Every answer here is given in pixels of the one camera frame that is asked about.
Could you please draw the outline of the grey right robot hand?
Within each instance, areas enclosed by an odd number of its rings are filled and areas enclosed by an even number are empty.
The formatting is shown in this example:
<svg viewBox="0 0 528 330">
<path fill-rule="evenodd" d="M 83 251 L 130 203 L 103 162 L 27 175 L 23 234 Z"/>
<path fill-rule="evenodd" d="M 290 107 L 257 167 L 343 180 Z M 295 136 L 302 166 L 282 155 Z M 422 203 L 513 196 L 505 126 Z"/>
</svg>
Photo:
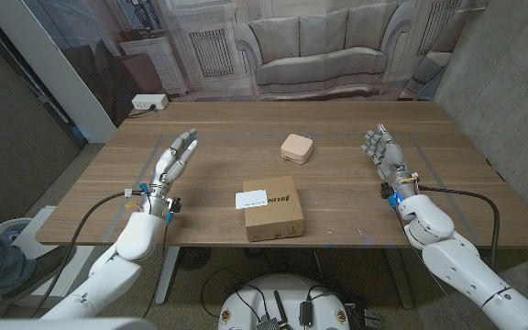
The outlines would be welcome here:
<svg viewBox="0 0 528 330">
<path fill-rule="evenodd" d="M 412 173 L 402 149 L 382 123 L 377 130 L 369 130 L 361 149 L 376 166 L 382 181 L 380 194 L 391 206 L 418 194 L 418 174 Z"/>
</svg>

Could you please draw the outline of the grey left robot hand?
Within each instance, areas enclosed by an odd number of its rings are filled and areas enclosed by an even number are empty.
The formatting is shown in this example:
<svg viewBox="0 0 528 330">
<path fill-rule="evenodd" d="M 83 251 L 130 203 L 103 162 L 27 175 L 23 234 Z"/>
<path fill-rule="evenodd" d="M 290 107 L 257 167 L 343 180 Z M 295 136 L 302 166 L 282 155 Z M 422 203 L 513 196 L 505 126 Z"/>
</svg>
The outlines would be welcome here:
<svg viewBox="0 0 528 330">
<path fill-rule="evenodd" d="M 144 214 L 163 216 L 171 186 L 182 176 L 198 147 L 196 134 L 196 128 L 182 133 L 159 157 L 142 200 Z"/>
</svg>

